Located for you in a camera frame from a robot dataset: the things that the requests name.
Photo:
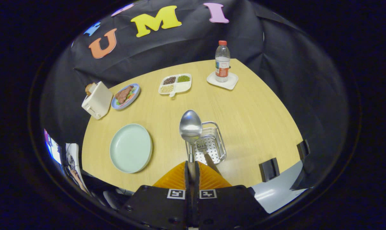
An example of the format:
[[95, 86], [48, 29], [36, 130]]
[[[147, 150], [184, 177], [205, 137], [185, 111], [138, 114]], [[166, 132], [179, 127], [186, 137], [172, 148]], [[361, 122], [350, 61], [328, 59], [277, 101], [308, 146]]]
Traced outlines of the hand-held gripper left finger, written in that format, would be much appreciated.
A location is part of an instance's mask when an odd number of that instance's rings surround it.
[[119, 213], [143, 229], [188, 229], [191, 208], [188, 177], [187, 162], [182, 162], [154, 185], [140, 186]]

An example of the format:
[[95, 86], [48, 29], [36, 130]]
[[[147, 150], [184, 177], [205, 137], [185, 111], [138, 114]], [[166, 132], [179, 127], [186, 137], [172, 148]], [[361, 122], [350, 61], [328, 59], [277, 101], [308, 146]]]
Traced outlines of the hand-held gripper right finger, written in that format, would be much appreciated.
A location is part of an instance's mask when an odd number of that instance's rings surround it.
[[199, 230], [254, 228], [268, 213], [243, 185], [230, 185], [209, 166], [195, 163], [194, 225]]

